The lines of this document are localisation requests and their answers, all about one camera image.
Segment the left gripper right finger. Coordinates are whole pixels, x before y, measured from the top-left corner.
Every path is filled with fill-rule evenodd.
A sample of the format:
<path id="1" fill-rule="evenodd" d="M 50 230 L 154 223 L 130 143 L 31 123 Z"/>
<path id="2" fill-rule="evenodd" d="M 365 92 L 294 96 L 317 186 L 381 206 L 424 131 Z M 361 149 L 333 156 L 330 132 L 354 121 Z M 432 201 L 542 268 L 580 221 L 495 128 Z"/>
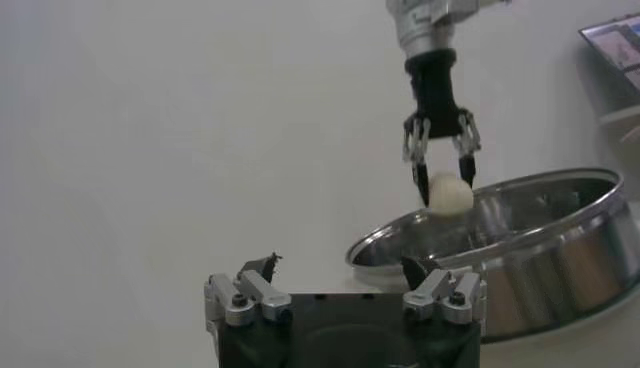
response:
<path id="1" fill-rule="evenodd" d="M 486 281 L 480 274 L 454 273 L 434 260 L 407 256 L 400 263 L 409 285 L 402 296 L 407 320 L 423 322 L 439 314 L 454 325 L 486 324 Z"/>

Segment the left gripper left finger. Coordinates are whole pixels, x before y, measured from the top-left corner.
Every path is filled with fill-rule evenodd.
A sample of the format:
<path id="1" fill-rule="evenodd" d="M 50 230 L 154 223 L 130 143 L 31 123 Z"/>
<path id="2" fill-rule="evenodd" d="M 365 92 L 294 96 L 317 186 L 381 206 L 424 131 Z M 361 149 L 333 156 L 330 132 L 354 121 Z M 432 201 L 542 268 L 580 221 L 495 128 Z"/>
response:
<path id="1" fill-rule="evenodd" d="M 272 284 L 281 256 L 270 255 L 247 261 L 234 277 L 224 273 L 209 276 L 204 283 L 204 313 L 207 328 L 222 323 L 246 327 L 258 320 L 288 324 L 293 319 L 293 298 Z"/>

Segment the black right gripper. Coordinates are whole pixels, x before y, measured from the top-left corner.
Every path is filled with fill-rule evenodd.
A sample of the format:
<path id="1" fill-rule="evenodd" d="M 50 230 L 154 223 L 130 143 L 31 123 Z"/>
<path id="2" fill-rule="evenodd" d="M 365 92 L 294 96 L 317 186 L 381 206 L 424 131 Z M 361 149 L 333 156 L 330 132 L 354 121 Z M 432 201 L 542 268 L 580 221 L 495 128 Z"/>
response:
<path id="1" fill-rule="evenodd" d="M 403 123 L 402 158 L 411 165 L 413 182 L 425 206 L 430 201 L 428 139 L 454 137 L 461 179 L 472 187 L 477 174 L 475 153 L 481 149 L 480 135 L 474 115 L 460 109 L 454 99 L 451 69 L 456 60 L 456 51 L 445 48 L 421 53 L 405 62 L 417 107 Z"/>

